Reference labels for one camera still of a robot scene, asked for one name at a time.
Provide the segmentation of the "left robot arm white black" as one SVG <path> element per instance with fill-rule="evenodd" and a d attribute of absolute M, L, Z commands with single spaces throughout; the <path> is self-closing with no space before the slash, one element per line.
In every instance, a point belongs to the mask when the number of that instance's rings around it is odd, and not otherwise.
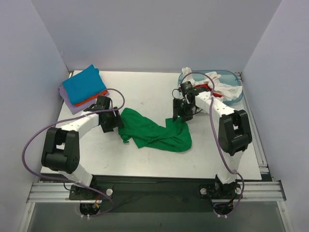
<path fill-rule="evenodd" d="M 47 130 L 41 163 L 74 183 L 82 184 L 80 193 L 87 199 L 97 195 L 94 177 L 80 164 L 79 140 L 93 128 L 100 126 L 104 133 L 123 126 L 118 108 L 109 97 L 98 96 L 95 104 L 86 108 L 82 118 Z"/>

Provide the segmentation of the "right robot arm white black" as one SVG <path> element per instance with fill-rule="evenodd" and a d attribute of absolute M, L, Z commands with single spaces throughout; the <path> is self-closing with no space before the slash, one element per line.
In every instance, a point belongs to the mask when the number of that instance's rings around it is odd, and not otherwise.
<path fill-rule="evenodd" d="M 214 185 L 214 193 L 225 197 L 231 192 L 231 185 L 239 174 L 239 164 L 248 145 L 252 142 L 252 133 L 248 114 L 245 110 L 235 110 L 208 92 L 196 96 L 173 99 L 173 120 L 180 118 L 186 122 L 193 118 L 193 108 L 199 108 L 209 114 L 212 133 L 223 166 L 216 174 L 219 182 Z"/>

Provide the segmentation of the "green t shirt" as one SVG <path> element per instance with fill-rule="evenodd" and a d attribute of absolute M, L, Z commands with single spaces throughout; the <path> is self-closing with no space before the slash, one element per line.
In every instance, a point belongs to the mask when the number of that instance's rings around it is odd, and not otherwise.
<path fill-rule="evenodd" d="M 192 146 L 188 125 L 182 119 L 165 119 L 162 127 L 137 111 L 125 108 L 121 113 L 123 126 L 118 129 L 123 143 L 133 140 L 137 148 L 150 147 L 170 152 L 186 152 Z"/>

